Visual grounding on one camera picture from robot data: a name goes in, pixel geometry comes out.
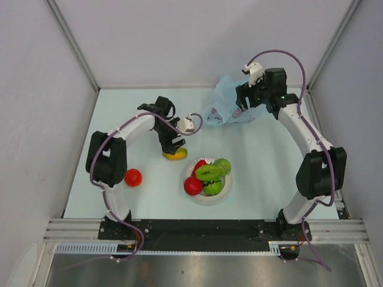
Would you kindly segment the yellow orange mango toy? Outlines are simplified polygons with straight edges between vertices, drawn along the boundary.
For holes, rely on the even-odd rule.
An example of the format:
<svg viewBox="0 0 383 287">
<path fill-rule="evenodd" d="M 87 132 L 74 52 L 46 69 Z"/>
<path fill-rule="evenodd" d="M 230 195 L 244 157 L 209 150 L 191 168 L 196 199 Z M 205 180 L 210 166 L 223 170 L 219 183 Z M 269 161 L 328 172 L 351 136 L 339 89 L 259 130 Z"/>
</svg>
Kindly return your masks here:
<svg viewBox="0 0 383 287">
<path fill-rule="evenodd" d="M 166 158 L 167 160 L 183 160 L 187 157 L 187 154 L 188 154 L 187 149 L 182 147 L 178 148 L 175 154 L 170 154 L 165 152 L 162 153 L 164 158 Z"/>
</svg>

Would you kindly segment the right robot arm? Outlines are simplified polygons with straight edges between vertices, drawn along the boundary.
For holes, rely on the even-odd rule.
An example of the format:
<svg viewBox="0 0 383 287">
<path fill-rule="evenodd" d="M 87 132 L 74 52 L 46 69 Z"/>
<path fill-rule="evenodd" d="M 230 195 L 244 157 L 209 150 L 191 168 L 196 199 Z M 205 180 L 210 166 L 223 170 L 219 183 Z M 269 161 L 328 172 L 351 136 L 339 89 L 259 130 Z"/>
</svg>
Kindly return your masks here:
<svg viewBox="0 0 383 287">
<path fill-rule="evenodd" d="M 334 204 L 336 191 L 345 176 L 347 154 L 334 147 L 312 125 L 302 112 L 302 101 L 287 91 L 287 74 L 283 68 L 263 69 L 259 63 L 247 64 L 243 73 L 249 80 L 236 87 L 236 104 L 242 111 L 265 105 L 290 133 L 303 161 L 296 175 L 297 193 L 280 210 L 276 234 L 283 240 L 294 240 L 309 233 L 305 220 L 318 206 Z"/>
</svg>

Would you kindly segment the red apple toy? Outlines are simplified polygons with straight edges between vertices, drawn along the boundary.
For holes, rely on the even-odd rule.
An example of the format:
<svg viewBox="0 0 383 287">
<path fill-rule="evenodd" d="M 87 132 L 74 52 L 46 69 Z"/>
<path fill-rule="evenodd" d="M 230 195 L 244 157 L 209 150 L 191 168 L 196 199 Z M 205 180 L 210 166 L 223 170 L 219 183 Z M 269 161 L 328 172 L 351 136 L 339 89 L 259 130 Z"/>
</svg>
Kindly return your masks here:
<svg viewBox="0 0 383 287">
<path fill-rule="evenodd" d="M 203 182 L 195 176 L 189 176 L 184 181 L 184 191 L 190 196 L 195 196 L 203 190 Z"/>
</svg>

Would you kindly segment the light blue plastic bag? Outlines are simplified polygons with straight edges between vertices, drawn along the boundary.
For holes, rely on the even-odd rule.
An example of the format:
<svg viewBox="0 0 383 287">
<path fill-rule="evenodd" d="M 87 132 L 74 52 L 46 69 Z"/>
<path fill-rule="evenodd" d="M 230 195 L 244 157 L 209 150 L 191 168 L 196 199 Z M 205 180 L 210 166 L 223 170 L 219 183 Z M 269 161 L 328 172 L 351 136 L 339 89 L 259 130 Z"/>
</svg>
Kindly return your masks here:
<svg viewBox="0 0 383 287">
<path fill-rule="evenodd" d="M 237 95 L 235 88 L 246 83 L 246 80 L 234 81 L 228 74 L 223 75 L 214 90 L 209 92 L 202 100 L 204 126 L 222 126 L 254 121 L 267 114 L 264 105 L 242 111 L 236 104 Z"/>
</svg>

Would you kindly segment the small green lime toy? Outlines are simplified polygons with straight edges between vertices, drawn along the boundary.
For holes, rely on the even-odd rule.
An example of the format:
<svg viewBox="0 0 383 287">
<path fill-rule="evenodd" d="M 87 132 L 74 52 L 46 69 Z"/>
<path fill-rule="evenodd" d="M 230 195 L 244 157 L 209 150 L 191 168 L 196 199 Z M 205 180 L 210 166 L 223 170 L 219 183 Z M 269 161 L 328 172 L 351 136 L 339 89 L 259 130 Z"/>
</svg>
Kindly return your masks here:
<svg viewBox="0 0 383 287">
<path fill-rule="evenodd" d="M 206 164 L 195 171 L 195 176 L 200 181 L 211 181 L 221 174 L 221 168 L 214 164 Z"/>
</svg>

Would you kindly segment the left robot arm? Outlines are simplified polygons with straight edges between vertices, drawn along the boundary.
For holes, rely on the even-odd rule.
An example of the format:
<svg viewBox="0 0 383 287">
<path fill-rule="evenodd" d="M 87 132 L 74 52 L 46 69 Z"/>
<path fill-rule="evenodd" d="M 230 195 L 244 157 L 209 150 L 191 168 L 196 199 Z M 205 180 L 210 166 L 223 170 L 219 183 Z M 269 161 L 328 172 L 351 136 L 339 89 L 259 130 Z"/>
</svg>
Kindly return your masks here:
<svg viewBox="0 0 383 287">
<path fill-rule="evenodd" d="M 101 188 L 106 198 L 107 218 L 113 221 L 111 231 L 119 239 L 131 235 L 131 213 L 123 191 L 116 186 L 124 180 L 127 168 L 127 149 L 143 133 L 153 130 L 159 137 L 162 152 L 175 155 L 185 144 L 177 128 L 181 119 L 175 116 L 175 106 L 166 97 L 155 103 L 142 104 L 136 114 L 115 130 L 92 134 L 86 158 L 86 172 L 91 184 Z"/>
</svg>

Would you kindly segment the green watermelon toy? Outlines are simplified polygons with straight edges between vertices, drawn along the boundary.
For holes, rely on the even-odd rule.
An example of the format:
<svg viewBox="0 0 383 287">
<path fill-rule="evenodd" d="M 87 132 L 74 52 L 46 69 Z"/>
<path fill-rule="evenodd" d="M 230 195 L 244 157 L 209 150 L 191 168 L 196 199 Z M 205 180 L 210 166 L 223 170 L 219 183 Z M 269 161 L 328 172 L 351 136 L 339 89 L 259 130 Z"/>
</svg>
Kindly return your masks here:
<svg viewBox="0 0 383 287">
<path fill-rule="evenodd" d="M 220 177 L 209 181 L 203 181 L 203 191 L 208 196 L 215 196 L 219 194 L 224 187 L 223 181 Z"/>
</svg>

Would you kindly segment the red bell pepper toy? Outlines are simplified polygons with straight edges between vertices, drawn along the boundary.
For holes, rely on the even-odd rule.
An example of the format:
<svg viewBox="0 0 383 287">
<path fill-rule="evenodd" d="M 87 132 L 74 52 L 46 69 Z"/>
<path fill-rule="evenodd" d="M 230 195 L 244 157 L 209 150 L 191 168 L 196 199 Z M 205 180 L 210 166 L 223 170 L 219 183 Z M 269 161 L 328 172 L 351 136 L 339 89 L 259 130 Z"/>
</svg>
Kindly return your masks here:
<svg viewBox="0 0 383 287">
<path fill-rule="evenodd" d="M 199 160 L 197 163 L 196 163 L 196 165 L 195 165 L 195 167 L 194 167 L 194 169 L 193 169 L 193 171 L 192 171 L 192 176 L 196 176 L 196 171 L 198 170 L 198 168 L 200 168 L 200 167 L 202 167 L 202 166 L 204 166 L 204 165 L 206 165 L 207 164 L 207 162 L 204 160 L 204 159 L 202 159 L 202 160 Z"/>
</svg>

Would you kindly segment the green custard apple toy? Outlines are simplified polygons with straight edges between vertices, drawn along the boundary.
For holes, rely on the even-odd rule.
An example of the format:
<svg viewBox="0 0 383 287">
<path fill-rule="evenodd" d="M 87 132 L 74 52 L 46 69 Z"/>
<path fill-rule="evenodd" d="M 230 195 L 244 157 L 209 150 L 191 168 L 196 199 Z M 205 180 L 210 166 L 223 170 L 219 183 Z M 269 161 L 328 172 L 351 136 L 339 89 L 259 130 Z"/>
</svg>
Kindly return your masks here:
<svg viewBox="0 0 383 287">
<path fill-rule="evenodd" d="M 220 168 L 220 176 L 226 176 L 231 172 L 231 163 L 225 158 L 216 159 L 214 165 Z"/>
</svg>

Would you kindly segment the orange red tomato toy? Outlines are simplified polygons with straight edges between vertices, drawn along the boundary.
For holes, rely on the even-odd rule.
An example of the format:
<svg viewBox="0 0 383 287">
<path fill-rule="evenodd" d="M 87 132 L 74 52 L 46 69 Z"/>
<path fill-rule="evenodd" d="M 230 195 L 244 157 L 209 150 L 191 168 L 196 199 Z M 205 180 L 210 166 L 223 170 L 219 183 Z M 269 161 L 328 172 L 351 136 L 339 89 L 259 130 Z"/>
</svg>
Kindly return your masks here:
<svg viewBox="0 0 383 287">
<path fill-rule="evenodd" d="M 142 174 L 138 169 L 128 169 L 124 176 L 124 182 L 128 187 L 138 187 L 142 184 Z"/>
</svg>

